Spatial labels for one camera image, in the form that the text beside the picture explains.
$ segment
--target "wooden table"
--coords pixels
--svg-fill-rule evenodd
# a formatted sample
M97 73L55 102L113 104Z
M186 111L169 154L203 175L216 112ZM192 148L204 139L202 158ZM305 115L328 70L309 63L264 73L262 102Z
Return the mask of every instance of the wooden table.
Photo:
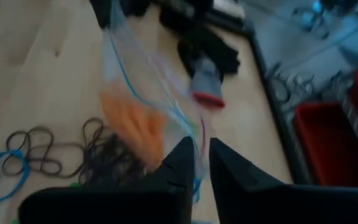
M175 74L189 82L176 51L178 40L159 24L157 7L152 6L143 18L130 18L129 24L148 50L162 55ZM243 37L216 31L239 50L241 66L238 75L226 78L223 83L226 107L207 117L212 133L264 171L290 183L249 43ZM87 1L53 1L49 5L20 73L6 84L12 90L0 105L0 151L13 131L39 124L48 126L56 141L81 141L82 124L92 116L103 117L98 100L98 90L103 84L101 41L102 33ZM67 173L81 162L75 159L81 155L74 149L54 151L51 156L63 161ZM2 178L0 195L10 191L18 179ZM76 180L31 173L18 194L0 203L0 223L10 223L20 202L32 192L67 186ZM219 222L208 179L201 185L201 199L193 206L193 218Z

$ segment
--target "clear plastic bag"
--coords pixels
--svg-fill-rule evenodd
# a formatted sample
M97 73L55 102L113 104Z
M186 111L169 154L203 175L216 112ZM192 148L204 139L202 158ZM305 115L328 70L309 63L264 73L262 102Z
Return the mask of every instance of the clear plastic bag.
M152 111L153 114L163 114L163 157L183 137L192 137L196 171L193 193L196 194L207 171L206 140L209 139L206 136L206 123L197 103L186 88L175 80L169 67L146 52L135 39L119 1L112 2L111 27L104 31L103 38L105 87L101 95L141 103L142 106L132 107L146 108L141 110Z

